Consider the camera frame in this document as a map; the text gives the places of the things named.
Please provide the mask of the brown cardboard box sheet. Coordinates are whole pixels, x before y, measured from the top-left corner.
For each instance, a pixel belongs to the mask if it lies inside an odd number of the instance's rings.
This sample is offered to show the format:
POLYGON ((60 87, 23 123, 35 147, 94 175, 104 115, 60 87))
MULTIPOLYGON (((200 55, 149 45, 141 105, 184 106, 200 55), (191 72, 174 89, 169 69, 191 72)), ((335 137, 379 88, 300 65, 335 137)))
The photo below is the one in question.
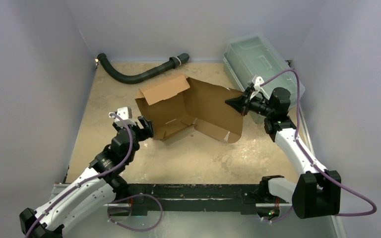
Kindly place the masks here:
POLYGON ((168 140, 193 127, 232 144, 242 136, 243 116, 225 101, 241 94, 178 73, 140 87, 135 102, 141 115, 153 122, 155 140, 168 140))

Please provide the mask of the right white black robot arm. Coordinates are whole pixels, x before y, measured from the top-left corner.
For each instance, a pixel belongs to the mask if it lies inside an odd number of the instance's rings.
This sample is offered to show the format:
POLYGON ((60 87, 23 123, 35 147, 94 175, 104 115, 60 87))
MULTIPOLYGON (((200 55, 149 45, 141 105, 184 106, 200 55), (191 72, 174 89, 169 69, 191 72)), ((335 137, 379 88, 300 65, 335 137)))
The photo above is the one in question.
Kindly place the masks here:
POLYGON ((297 183, 289 182, 283 176, 263 177, 258 194, 266 202, 279 197, 291 203, 300 219, 337 215, 341 188, 333 181, 341 182, 341 176, 314 158, 299 138, 297 127, 288 116, 290 96, 287 89, 278 87, 269 99, 257 97, 254 86, 249 86, 241 96, 225 101, 243 116, 248 112, 264 116, 265 132, 299 175, 297 183))

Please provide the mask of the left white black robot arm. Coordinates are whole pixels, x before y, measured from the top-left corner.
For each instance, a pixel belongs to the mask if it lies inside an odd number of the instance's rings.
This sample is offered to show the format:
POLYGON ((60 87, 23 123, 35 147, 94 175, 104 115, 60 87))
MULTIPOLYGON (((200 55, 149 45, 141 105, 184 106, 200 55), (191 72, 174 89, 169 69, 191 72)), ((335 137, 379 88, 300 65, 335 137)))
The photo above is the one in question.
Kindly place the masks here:
POLYGON ((20 215, 20 226, 27 238, 61 238, 80 220, 106 203, 124 202, 129 196, 128 183, 120 176, 133 161, 139 142, 154 136, 153 123, 143 116, 142 124, 121 119, 114 113, 117 134, 102 152, 95 156, 84 172, 44 205, 26 208, 20 215))

